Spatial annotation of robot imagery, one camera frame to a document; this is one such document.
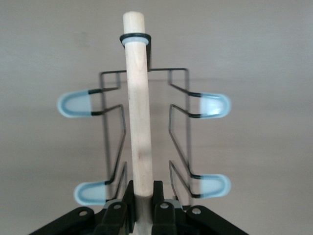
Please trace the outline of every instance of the metal wire frame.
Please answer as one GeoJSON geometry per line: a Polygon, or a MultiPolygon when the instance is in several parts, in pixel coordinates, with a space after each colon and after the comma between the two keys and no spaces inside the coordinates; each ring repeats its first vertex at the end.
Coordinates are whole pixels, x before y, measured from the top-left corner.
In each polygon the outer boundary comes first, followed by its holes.
{"type": "MultiPolygon", "coordinates": [[[[168,71],[168,84],[173,86],[174,88],[184,92],[186,94],[185,96],[185,109],[182,109],[184,111],[188,111],[190,109],[190,101],[189,101],[189,96],[196,96],[197,93],[192,93],[189,92],[189,70],[186,68],[160,68],[160,69],[150,69],[149,71],[168,71]],[[185,84],[185,89],[180,88],[176,85],[173,84],[172,82],[172,72],[173,71],[184,71],[184,84],[185,84]]],[[[100,78],[100,89],[95,89],[94,92],[98,93],[100,90],[101,91],[112,91],[112,90],[117,90],[121,88],[121,80],[120,80],[120,74],[121,73],[126,73],[126,70],[117,70],[117,71],[106,71],[106,72],[101,72],[99,74],[99,78],[100,78]],[[116,74],[115,77],[115,81],[116,81],[116,86],[112,87],[112,88],[107,88],[105,87],[105,75],[106,74],[116,74]]],[[[107,102],[106,102],[106,93],[105,92],[101,92],[101,102],[102,102],[102,109],[103,111],[99,111],[99,112],[95,112],[93,115],[102,115],[102,122],[103,122],[103,132],[104,132],[104,146],[105,146],[105,157],[106,157],[106,162],[107,162],[107,176],[110,177],[109,180],[105,181],[105,185],[110,186],[111,183],[114,181],[115,176],[116,176],[116,172],[118,169],[118,164],[119,164],[119,160],[120,160],[120,156],[122,153],[122,148],[123,148],[123,143],[125,140],[125,135],[126,135],[126,125],[125,125],[125,115],[124,115],[124,109],[122,105],[117,105],[117,106],[113,106],[111,108],[107,108],[107,102]],[[111,148],[110,148],[110,135],[109,135],[109,125],[108,125],[108,116],[107,116],[107,112],[113,110],[114,108],[117,107],[121,107],[121,111],[122,111],[122,119],[123,119],[123,129],[124,129],[124,135],[122,136],[121,142],[120,142],[120,146],[118,149],[118,153],[117,153],[117,157],[116,157],[116,162],[115,162],[115,166],[113,168],[113,173],[111,170],[111,148]]],[[[186,116],[186,148],[187,148],[187,159],[182,159],[183,163],[185,163],[187,165],[187,168],[190,168],[190,164],[191,164],[191,136],[190,136],[190,118],[189,116],[186,116]]],[[[180,149],[179,147],[176,145],[176,141],[174,141],[174,145],[177,148],[177,150],[179,152],[180,149]]],[[[188,178],[189,182],[188,182],[188,188],[190,188],[191,185],[191,179],[188,178]]],[[[119,190],[120,187],[120,182],[117,186],[117,190],[119,190]]],[[[108,191],[109,194],[112,194],[112,188],[108,187],[108,191]]],[[[192,197],[189,197],[189,204],[192,203],[192,197]]]]}
{"type": "MultiPolygon", "coordinates": [[[[108,72],[101,72],[99,74],[100,78],[100,89],[102,91],[113,91],[113,90],[118,90],[121,88],[121,82],[120,82],[120,72],[124,71],[108,71],[108,72]],[[115,73],[116,74],[116,87],[112,88],[106,88],[105,87],[105,74],[109,73],[115,73]]],[[[102,109],[103,111],[97,112],[98,115],[102,115],[102,123],[103,123],[103,131],[104,131],[104,146],[105,146],[105,158],[106,158],[106,165],[107,165],[107,177],[109,177],[108,180],[104,181],[104,185],[108,186],[108,194],[109,197],[112,196],[112,183],[115,180],[123,146],[124,146],[124,141],[126,137],[126,122],[125,122],[125,112],[124,112],[124,107],[122,104],[115,105],[113,107],[108,108],[107,107],[107,100],[106,100],[106,93],[101,92],[101,104],[102,104],[102,109]],[[110,149],[110,138],[109,138],[109,124],[108,124],[108,112],[112,111],[116,108],[120,108],[121,111],[121,119],[122,119],[122,136],[119,142],[117,154],[116,154],[116,159],[115,159],[115,164],[113,170],[111,170],[111,149],[110,149]]],[[[125,175],[125,185],[127,185],[127,163],[125,162],[122,168],[121,176],[116,188],[115,195],[112,196],[112,199],[117,198],[119,190],[121,188],[121,180],[122,176],[125,175]]]]}
{"type": "MultiPolygon", "coordinates": [[[[209,116],[206,116],[204,114],[192,114],[189,112],[189,108],[190,108],[190,101],[189,101],[189,97],[193,96],[193,97],[201,97],[201,93],[196,93],[196,92],[191,92],[188,89],[184,89],[181,88],[175,84],[173,84],[173,80],[172,80],[172,75],[171,73],[169,74],[169,85],[174,87],[175,89],[183,92],[184,94],[186,94],[187,99],[186,99],[186,108],[183,109],[181,107],[179,107],[178,105],[175,104],[170,104],[170,109],[169,109],[169,126],[168,126],[168,131],[170,134],[170,137],[174,143],[174,146],[179,154],[179,158],[181,159],[187,173],[188,173],[188,182],[186,182],[186,180],[184,180],[184,178],[182,177],[182,174],[178,171],[178,169],[175,167],[174,163],[172,161],[169,161],[169,168],[170,168],[170,178],[171,178],[171,186],[173,189],[173,193],[174,193],[174,197],[176,198],[176,200],[179,200],[179,197],[177,195],[177,192],[175,190],[175,186],[174,186],[174,180],[173,180],[173,172],[172,170],[174,170],[174,172],[176,173],[176,175],[178,176],[180,182],[182,183],[182,185],[184,186],[184,188],[186,189],[186,191],[188,192],[189,196],[191,198],[203,198],[206,197],[206,194],[195,194],[192,192],[192,187],[191,187],[191,180],[192,179],[197,179],[197,180],[205,180],[206,176],[205,175],[197,175],[194,174],[192,169],[191,169],[191,136],[190,136],[190,118],[207,118],[209,116]],[[174,110],[178,110],[180,112],[182,112],[183,114],[186,115],[188,121],[186,123],[186,127],[187,127],[187,156],[184,156],[183,151],[181,150],[181,147],[178,143],[178,141],[176,140],[176,136],[173,132],[173,127],[174,127],[174,110]]],[[[192,200],[189,198],[189,205],[185,205],[183,206],[184,208],[188,208],[191,205],[192,200]]]]}

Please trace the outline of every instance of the wooden rod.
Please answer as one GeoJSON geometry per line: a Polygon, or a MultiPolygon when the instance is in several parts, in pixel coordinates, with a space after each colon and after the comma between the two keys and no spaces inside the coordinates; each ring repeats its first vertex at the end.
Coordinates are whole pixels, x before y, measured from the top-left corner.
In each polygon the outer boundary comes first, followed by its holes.
{"type": "MultiPolygon", "coordinates": [[[[124,34],[145,33],[144,16],[140,12],[125,13],[123,22],[124,34]]],[[[153,178],[146,45],[143,42],[128,42],[125,44],[125,53],[137,214],[136,229],[139,235],[149,235],[152,229],[153,178]]]]}

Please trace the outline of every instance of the black rubber ring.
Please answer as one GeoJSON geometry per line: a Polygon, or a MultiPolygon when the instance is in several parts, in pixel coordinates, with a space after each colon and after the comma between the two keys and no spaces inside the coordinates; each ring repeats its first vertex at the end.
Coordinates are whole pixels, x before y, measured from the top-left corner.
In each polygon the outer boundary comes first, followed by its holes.
{"type": "Polygon", "coordinates": [[[146,34],[146,33],[126,33],[126,34],[123,34],[122,36],[120,36],[119,40],[122,43],[124,39],[131,38],[131,37],[145,38],[148,40],[149,44],[151,43],[151,36],[149,34],[146,34]]]}

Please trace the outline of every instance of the rubber cap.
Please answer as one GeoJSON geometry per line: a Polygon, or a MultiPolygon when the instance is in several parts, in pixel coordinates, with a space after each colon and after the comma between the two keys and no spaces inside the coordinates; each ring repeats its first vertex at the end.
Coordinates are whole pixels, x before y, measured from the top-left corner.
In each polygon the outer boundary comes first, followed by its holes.
{"type": "Polygon", "coordinates": [[[57,103],[59,112],[68,118],[91,117],[91,101],[88,90],[63,94],[57,103]]]}
{"type": "Polygon", "coordinates": [[[103,181],[84,182],[74,190],[75,201],[83,206],[104,205],[106,203],[106,186],[103,181]]]}
{"type": "Polygon", "coordinates": [[[230,111],[229,98],[223,94],[201,93],[200,113],[201,118],[222,118],[230,111]]]}
{"type": "Polygon", "coordinates": [[[231,182],[225,175],[206,174],[201,176],[200,190],[203,198],[223,197],[231,188],[231,182]]]}

